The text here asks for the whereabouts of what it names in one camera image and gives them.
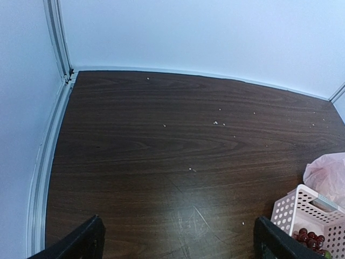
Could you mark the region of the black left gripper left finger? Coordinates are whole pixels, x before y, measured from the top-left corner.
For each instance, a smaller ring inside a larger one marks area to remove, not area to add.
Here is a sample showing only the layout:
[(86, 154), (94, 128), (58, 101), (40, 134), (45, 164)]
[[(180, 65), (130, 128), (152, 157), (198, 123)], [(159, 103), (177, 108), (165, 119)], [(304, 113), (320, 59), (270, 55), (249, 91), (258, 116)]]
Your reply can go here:
[(105, 226), (100, 216), (94, 215), (62, 240), (31, 258), (103, 258)]

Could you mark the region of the pink plastic bag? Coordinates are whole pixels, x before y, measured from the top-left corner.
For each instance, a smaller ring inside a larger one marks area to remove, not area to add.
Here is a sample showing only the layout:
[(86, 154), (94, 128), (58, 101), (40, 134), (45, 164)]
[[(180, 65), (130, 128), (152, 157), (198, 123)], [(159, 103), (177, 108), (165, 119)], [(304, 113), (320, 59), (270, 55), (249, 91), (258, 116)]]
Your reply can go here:
[(344, 152), (325, 154), (307, 164), (303, 182), (344, 208)]

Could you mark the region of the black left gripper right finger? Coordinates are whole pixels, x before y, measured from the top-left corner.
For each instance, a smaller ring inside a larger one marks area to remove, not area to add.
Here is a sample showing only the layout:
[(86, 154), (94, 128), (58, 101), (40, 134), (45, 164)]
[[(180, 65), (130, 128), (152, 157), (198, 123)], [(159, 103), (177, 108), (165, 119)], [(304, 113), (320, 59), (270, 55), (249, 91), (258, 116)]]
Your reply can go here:
[(297, 219), (287, 232), (278, 224), (261, 216), (256, 218), (253, 229), (253, 245), (255, 258), (326, 258), (320, 253), (300, 244), (291, 237), (294, 231), (307, 228), (309, 231), (322, 233), (321, 227)]

